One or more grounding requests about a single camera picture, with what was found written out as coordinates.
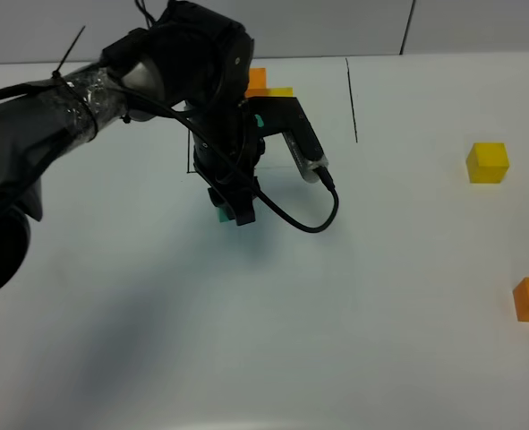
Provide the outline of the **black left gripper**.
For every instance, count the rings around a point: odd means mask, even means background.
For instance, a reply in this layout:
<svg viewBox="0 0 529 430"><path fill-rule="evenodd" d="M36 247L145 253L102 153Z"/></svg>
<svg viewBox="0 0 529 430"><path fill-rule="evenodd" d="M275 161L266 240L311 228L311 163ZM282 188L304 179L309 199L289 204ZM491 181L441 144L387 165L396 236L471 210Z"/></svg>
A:
<svg viewBox="0 0 529 430"><path fill-rule="evenodd" d="M192 119L194 166L209 184L212 204L237 226L255 221L254 199L260 196L255 167L262 154L256 119L248 101L221 103Z"/></svg>

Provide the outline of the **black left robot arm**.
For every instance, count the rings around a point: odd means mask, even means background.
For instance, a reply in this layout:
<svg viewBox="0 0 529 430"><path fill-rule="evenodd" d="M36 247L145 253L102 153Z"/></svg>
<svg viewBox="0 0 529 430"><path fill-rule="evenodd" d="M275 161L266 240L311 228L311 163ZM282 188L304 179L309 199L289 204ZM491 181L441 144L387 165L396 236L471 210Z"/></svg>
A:
<svg viewBox="0 0 529 430"><path fill-rule="evenodd" d="M0 89L0 289L25 259L30 221L42 219L42 175L114 121L173 118L193 133L195 158L213 169L219 153L237 155L248 136L253 48L240 22L171 1L98 61Z"/></svg>

